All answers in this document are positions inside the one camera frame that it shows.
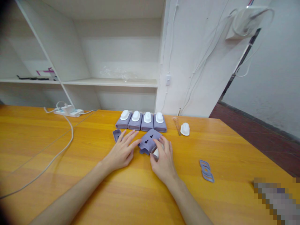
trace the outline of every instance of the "power strip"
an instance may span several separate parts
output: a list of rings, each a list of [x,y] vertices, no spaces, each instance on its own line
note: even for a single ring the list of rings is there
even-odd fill
[[[63,115],[63,116],[71,116],[71,117],[79,117],[84,113],[82,109],[75,109],[72,105],[66,105],[54,111],[54,114]]]

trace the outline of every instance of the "cord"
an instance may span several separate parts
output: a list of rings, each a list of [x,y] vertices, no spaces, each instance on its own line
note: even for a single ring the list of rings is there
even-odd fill
[[[268,8],[268,10],[270,10],[270,11],[272,12],[272,19],[271,19],[271,21],[270,21],[270,23],[269,23],[269,26],[268,26],[268,28],[267,28],[267,30],[266,30],[266,32],[265,32],[263,38],[262,38],[262,41],[261,41],[260,45],[258,46],[258,48],[255,50],[255,52],[254,52],[251,56],[249,56],[249,58],[246,59],[246,60],[245,60],[245,61],[244,61],[244,62],[236,69],[237,73],[238,73],[239,69],[241,68],[241,66],[244,65],[245,62],[247,62],[248,60],[250,60],[250,59],[256,54],[256,52],[257,52],[257,51],[260,49],[260,47],[262,46],[265,37],[266,37],[267,34],[269,33],[270,26],[271,26],[271,24],[272,24],[272,22],[273,22],[273,20],[274,20],[275,11],[274,11],[273,9],[271,9],[271,8]],[[248,69],[247,69],[246,74],[244,74],[244,75],[242,75],[242,76],[238,76],[238,75],[236,74],[236,76],[237,76],[237,77],[240,77],[240,78],[246,76],[246,75],[248,74],[248,72],[249,72],[251,63],[252,63],[252,61],[251,61],[251,62],[249,63],[249,65],[248,65]]]
[[[174,21],[175,21],[175,16],[176,16],[177,8],[179,6],[178,5],[178,1],[179,0],[177,0],[177,2],[176,2],[175,12],[174,12],[173,22],[172,22],[171,50],[170,50],[170,57],[169,57],[168,73],[170,73],[171,55],[172,55],[172,51],[173,51],[173,39],[174,39]]]
[[[174,21],[175,21],[175,16],[176,16],[177,8],[179,6],[178,1],[179,0],[177,0],[177,2],[176,2],[175,12],[174,12],[173,22],[172,22],[171,50],[170,50],[170,57],[169,57],[168,74],[170,74],[171,55],[172,55],[172,51],[173,51],[173,39],[174,39]],[[165,107],[165,102],[166,102],[167,94],[168,94],[168,86],[166,87],[165,97],[164,97],[162,109],[160,110],[160,112]]]
[[[211,53],[210,53],[210,54],[206,57],[206,59],[204,60],[205,55],[207,54],[208,50],[210,49],[210,47],[211,47],[211,45],[212,45],[212,43],[213,43],[213,41],[214,41],[214,38],[215,38],[215,36],[216,36],[216,34],[217,34],[217,30],[218,30],[218,27],[219,27],[221,18],[222,18],[222,16],[223,16],[223,13],[224,13],[224,11],[225,11],[225,8],[226,8],[228,2],[229,2],[229,0],[227,0],[226,4],[225,4],[225,6],[224,6],[224,8],[223,8],[223,10],[222,10],[222,13],[221,13],[221,16],[220,16],[220,18],[219,18],[218,24],[217,24],[217,26],[216,26],[216,28],[215,28],[215,33],[214,33],[214,36],[213,36],[213,38],[212,38],[212,41],[210,42],[210,44],[209,44],[209,46],[208,46],[208,48],[207,48],[207,50],[206,50],[206,52],[205,52],[203,58],[201,59],[200,63],[197,65],[196,69],[194,70],[194,72],[193,72],[193,74],[192,74],[192,77],[191,77],[191,79],[190,79],[190,84],[189,84],[189,86],[188,86],[187,93],[186,93],[186,96],[185,96],[185,98],[184,98],[184,102],[186,101],[188,92],[189,92],[189,90],[190,90],[190,88],[191,88],[192,79],[193,79],[193,77],[194,77],[194,74],[196,73],[196,71],[197,71],[200,67],[202,67],[202,66],[204,67],[207,58],[211,55],[211,53],[214,51],[215,47],[217,46],[217,43],[218,43],[220,37],[219,37],[219,39],[218,39],[216,45],[215,45],[214,48],[212,49]],[[231,16],[231,14],[232,14],[234,11],[237,11],[237,9],[234,9],[233,11],[231,11],[231,13],[229,14],[229,16]],[[186,107],[187,104],[189,103],[189,101],[190,101],[190,99],[191,99],[191,94],[192,94],[192,92],[193,92],[193,90],[194,90],[194,88],[195,88],[195,86],[196,86],[196,84],[197,84],[197,82],[198,82],[198,80],[199,80],[201,74],[202,74],[202,71],[200,72],[200,74],[199,74],[199,76],[198,76],[196,82],[194,83],[194,86],[193,86],[192,90],[190,91],[190,94],[189,94],[189,97],[188,97],[188,101],[187,101],[187,103],[182,107],[182,110],[180,111],[180,115],[182,114],[183,110],[185,109],[185,107]]]
[[[59,108],[59,107],[58,107],[58,104],[59,104],[59,103],[64,103],[65,105],[67,105],[65,102],[59,101],[59,102],[57,102],[56,108],[55,108],[54,110],[47,111],[46,107],[44,107],[45,112],[46,112],[46,113],[52,113],[52,112],[54,112],[55,110],[57,110],[57,109]],[[90,112],[92,112],[92,111],[96,111],[96,109],[91,110],[91,111],[89,111],[89,112],[81,113],[81,115],[90,113]],[[39,177],[40,177],[40,176],[41,176],[41,175],[42,175],[42,174],[50,167],[50,165],[54,162],[54,160],[70,146],[70,144],[71,144],[71,142],[73,141],[73,138],[74,138],[74,130],[73,130],[73,126],[72,126],[71,122],[69,121],[69,119],[68,119],[66,116],[64,116],[64,115],[63,115],[63,117],[68,121],[68,123],[69,123],[69,125],[70,125],[70,127],[71,127],[71,134],[72,134],[72,136],[71,136],[71,140],[69,141],[69,143],[64,147],[64,149],[63,149],[62,151],[60,151],[60,152],[59,152],[59,153],[51,160],[51,162],[48,164],[48,166],[47,166],[47,167],[46,167],[39,175],[37,175],[32,181],[30,181],[29,183],[27,183],[26,185],[24,185],[22,188],[20,188],[20,189],[14,191],[14,192],[12,192],[12,193],[10,193],[10,194],[1,196],[0,199],[6,198],[6,197],[8,197],[8,196],[10,196],[10,195],[13,195],[13,194],[15,194],[15,193],[17,193],[17,192],[23,190],[24,188],[26,188],[26,187],[27,187],[28,185],[30,185],[31,183],[33,183],[36,179],[38,179],[38,178],[39,178]]]
[[[89,111],[89,112],[81,113],[81,115],[88,114],[88,113],[91,113],[91,112],[93,112],[93,111],[97,111],[97,110],[96,110],[96,109],[93,109],[93,110],[91,110],[91,111]]]
[[[167,86],[167,87],[166,87],[165,99],[163,100],[163,105],[162,105],[162,109],[161,109],[161,111],[162,111],[162,110],[163,110],[163,108],[165,107],[166,96],[167,96],[167,94],[168,94],[168,87],[169,87],[169,86]]]
[[[69,125],[70,125],[70,127],[71,127],[71,132],[72,132],[72,137],[71,137],[71,140],[69,141],[69,143],[66,145],[66,147],[62,150],[62,151],[60,151],[52,160],[51,160],[51,162],[48,164],[48,166],[39,174],[39,175],[37,175],[32,181],[30,181],[29,183],[27,183],[26,185],[24,185],[22,188],[20,188],[20,189],[18,189],[18,190],[16,190],[16,191],[14,191],[14,192],[12,192],[12,193],[10,193],[10,194],[7,194],[7,195],[3,195],[3,196],[1,196],[0,197],[0,199],[3,199],[3,198],[6,198],[6,197],[8,197],[8,196],[10,196],[10,195],[13,195],[13,194],[15,194],[15,193],[17,193],[17,192],[19,192],[19,191],[21,191],[21,190],[23,190],[24,188],[26,188],[28,185],[30,185],[31,183],[33,183],[36,179],[38,179],[49,167],[50,167],[50,165],[54,162],[54,160],[61,154],[61,153],[63,153],[68,147],[69,147],[69,145],[71,144],[71,142],[73,141],[73,138],[74,138],[74,131],[73,131],[73,126],[72,126],[72,124],[70,123],[70,121],[69,121],[69,119],[67,118],[67,117],[65,117],[65,116],[63,116],[67,121],[68,121],[68,123],[69,123]]]

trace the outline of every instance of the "purple plastic clip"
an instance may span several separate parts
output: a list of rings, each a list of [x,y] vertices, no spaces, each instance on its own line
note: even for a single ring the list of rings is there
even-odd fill
[[[141,129],[142,118],[143,118],[143,114],[138,112],[138,111],[135,111],[132,114],[132,117],[129,121],[128,129],[129,130],[136,130],[136,131],[140,130]]]
[[[210,172],[210,165],[208,162],[204,160],[200,160],[200,166],[202,171],[202,176],[205,180],[210,181],[212,183],[215,182],[213,178],[213,174]]]
[[[138,144],[140,148],[140,153],[146,153],[150,155],[150,153],[156,148],[156,144],[153,139],[159,140],[162,134],[157,132],[154,129],[149,130],[143,137],[141,143]]]
[[[118,139],[119,139],[119,137],[120,137],[120,135],[121,135],[121,130],[120,129],[117,129],[117,130],[114,130],[113,132],[112,132],[112,134],[113,134],[113,137],[115,138],[115,142],[117,142],[118,141]]]
[[[153,126],[153,115],[150,114],[151,115],[151,122],[149,122],[149,123],[145,122],[145,120],[144,120],[145,115],[146,115],[146,113],[143,114],[142,124],[141,124],[141,131],[149,131],[149,130],[154,128],[154,126]]]
[[[162,117],[163,122],[158,123],[156,120],[156,114],[153,116],[153,122],[154,122],[154,130],[159,131],[159,132],[167,132],[167,125],[164,116],[160,113],[160,116]]]
[[[116,128],[117,128],[117,129],[118,129],[118,128],[120,128],[120,129],[127,129],[127,128],[128,128],[128,123],[129,123],[129,121],[130,121],[130,119],[131,119],[132,112],[128,112],[128,111],[127,111],[127,113],[129,113],[127,119],[121,120],[121,117],[118,119],[118,121],[117,121],[117,123],[116,123]]]

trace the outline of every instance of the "white shelf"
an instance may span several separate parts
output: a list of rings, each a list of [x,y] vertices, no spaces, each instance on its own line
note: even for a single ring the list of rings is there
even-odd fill
[[[18,78],[2,78],[0,82],[6,83],[41,83],[41,84],[59,84],[59,81],[50,81],[50,80],[20,80]]]
[[[143,88],[157,88],[157,81],[155,79],[141,79],[129,80],[124,82],[122,79],[112,78],[87,78],[74,81],[63,81],[63,84],[72,85],[93,85],[93,86],[116,86],[116,87],[143,87]]]

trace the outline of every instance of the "red floor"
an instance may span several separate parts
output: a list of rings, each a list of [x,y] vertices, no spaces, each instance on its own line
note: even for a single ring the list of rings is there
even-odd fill
[[[221,119],[291,176],[300,177],[299,144],[219,103],[209,118]]]

